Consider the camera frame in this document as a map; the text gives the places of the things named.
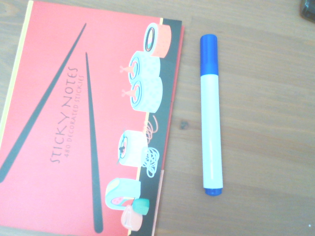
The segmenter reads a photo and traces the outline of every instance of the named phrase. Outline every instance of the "pen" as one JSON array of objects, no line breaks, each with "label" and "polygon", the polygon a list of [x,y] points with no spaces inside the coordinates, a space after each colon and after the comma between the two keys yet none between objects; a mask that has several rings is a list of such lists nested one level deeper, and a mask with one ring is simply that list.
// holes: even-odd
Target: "pen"
[{"label": "pen", "polygon": [[213,34],[200,39],[201,132],[203,187],[211,196],[222,193],[219,106],[218,40]]}]

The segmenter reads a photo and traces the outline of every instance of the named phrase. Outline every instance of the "black stripe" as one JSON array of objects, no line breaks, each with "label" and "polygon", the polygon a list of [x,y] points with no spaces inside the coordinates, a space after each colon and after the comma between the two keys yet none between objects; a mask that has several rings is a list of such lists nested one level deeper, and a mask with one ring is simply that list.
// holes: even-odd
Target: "black stripe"
[{"label": "black stripe", "polygon": [[63,72],[66,64],[68,63],[75,47],[77,46],[79,39],[85,29],[85,26],[87,24],[85,23],[79,36],[77,37],[77,39],[75,40],[72,48],[70,49],[68,55],[66,56],[66,58],[64,59],[63,63],[61,64],[59,70],[57,71],[55,77],[53,78],[52,82],[50,83],[49,87],[47,88],[46,92],[44,93],[43,97],[41,98],[39,104],[36,106],[35,110],[33,111],[31,117],[29,118],[28,122],[26,123],[26,125],[24,126],[20,136],[18,137],[18,139],[16,140],[15,144],[13,145],[9,155],[6,157],[3,165],[0,168],[0,183],[4,181],[5,177],[7,176],[7,174],[9,173],[17,155],[19,154],[22,146],[24,145],[24,142],[26,140],[26,138],[28,137],[28,135],[30,134],[30,131],[32,130],[39,114],[41,113],[44,105],[46,104],[51,92],[53,91],[59,77],[61,76],[61,73]]},{"label": "black stripe", "polygon": [[102,200],[101,200],[100,183],[99,183],[96,132],[95,132],[95,121],[94,121],[94,110],[93,110],[88,53],[85,53],[85,56],[86,56],[86,61],[87,61],[87,79],[88,79],[88,94],[89,94],[94,230],[97,233],[101,233],[103,231]]}]

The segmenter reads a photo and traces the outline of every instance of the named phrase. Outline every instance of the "book cover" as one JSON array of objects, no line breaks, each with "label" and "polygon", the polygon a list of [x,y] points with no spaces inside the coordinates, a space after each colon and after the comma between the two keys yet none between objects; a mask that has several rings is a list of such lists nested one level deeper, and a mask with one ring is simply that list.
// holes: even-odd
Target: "book cover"
[{"label": "book cover", "polygon": [[0,225],[154,234],[181,21],[30,1],[0,123]]}]

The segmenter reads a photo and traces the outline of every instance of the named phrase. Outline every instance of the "sushi illustration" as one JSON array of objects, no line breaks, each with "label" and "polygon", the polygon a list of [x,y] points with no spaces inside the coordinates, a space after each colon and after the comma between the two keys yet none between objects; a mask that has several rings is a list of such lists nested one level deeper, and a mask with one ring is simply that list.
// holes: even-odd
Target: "sushi illustration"
[{"label": "sushi illustration", "polygon": [[144,79],[140,77],[132,86],[134,91],[130,103],[134,110],[155,113],[158,111],[163,96],[163,84],[160,77]]},{"label": "sushi illustration", "polygon": [[132,206],[126,206],[121,217],[121,223],[126,229],[138,231],[141,228],[142,220],[143,215],[135,212]]},{"label": "sushi illustration", "polygon": [[129,178],[116,178],[109,182],[105,193],[105,203],[113,210],[125,210],[127,206],[141,215],[150,208],[149,199],[140,198],[141,182]]},{"label": "sushi illustration", "polygon": [[126,130],[118,147],[119,163],[125,166],[146,167],[148,177],[154,177],[157,172],[159,152],[154,147],[148,147],[147,136],[140,131]]},{"label": "sushi illustration", "polygon": [[125,166],[142,166],[142,149],[147,147],[147,137],[142,132],[126,130],[119,140],[119,163]]},{"label": "sushi illustration", "polygon": [[138,199],[141,193],[141,182],[129,178],[116,178],[106,188],[105,203],[114,210],[124,210]]},{"label": "sushi illustration", "polygon": [[169,25],[151,23],[144,35],[143,51],[153,57],[165,58],[172,40]]},{"label": "sushi illustration", "polygon": [[132,56],[128,67],[121,66],[121,72],[128,72],[129,82],[133,84],[139,76],[146,79],[159,77],[160,68],[159,57],[152,57],[145,52],[137,51]]}]

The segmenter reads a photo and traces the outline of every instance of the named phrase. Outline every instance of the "blue end cap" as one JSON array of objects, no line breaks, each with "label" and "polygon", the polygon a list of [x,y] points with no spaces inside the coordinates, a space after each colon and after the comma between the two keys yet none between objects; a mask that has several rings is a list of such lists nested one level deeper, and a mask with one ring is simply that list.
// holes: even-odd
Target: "blue end cap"
[{"label": "blue end cap", "polygon": [[205,188],[206,194],[210,196],[217,196],[222,193],[222,188]]},{"label": "blue end cap", "polygon": [[219,75],[218,39],[214,34],[200,39],[200,75]]}]

